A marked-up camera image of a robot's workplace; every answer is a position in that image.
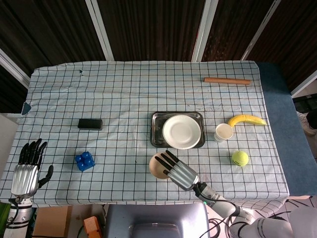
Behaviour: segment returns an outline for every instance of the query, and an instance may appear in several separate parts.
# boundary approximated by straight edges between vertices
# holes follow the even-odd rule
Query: blue cloth
[[[296,115],[285,80],[276,65],[257,64],[268,119],[290,195],[317,195],[317,163]]]

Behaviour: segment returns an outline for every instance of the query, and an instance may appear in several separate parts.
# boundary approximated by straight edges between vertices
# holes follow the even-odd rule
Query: black eraser
[[[82,130],[101,130],[103,128],[103,120],[79,119],[78,128]]]

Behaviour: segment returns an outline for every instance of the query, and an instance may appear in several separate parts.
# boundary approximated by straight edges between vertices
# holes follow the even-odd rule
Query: tennis ball
[[[236,151],[232,155],[232,161],[238,166],[245,166],[249,161],[249,156],[244,151]]]

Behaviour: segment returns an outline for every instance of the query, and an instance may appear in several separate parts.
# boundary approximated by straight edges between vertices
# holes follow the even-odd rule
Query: grid pattern tablecloth
[[[205,76],[245,78],[252,83],[210,84],[203,82]],[[23,145],[42,138],[48,142],[42,176],[51,164],[54,174],[34,195],[35,204],[197,200],[193,192],[150,174],[151,156],[163,151],[150,143],[150,116],[155,111],[203,115],[205,145],[170,151],[225,198],[246,207],[276,210],[288,196],[269,125],[241,123],[228,141],[213,140],[216,125],[235,115],[252,114],[268,122],[259,69],[253,61],[93,61],[42,67],[32,74],[27,103],[32,108],[19,123],[0,182],[0,199],[11,197],[13,170]],[[79,130],[80,118],[101,118],[103,129]],[[250,155],[248,165],[230,162],[237,150]],[[96,165],[82,173],[74,156],[84,151],[91,152]]]

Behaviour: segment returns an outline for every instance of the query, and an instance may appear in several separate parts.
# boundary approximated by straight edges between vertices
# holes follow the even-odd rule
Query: blue toy block
[[[94,159],[88,151],[82,153],[81,155],[76,155],[75,160],[77,167],[81,172],[95,166]]]

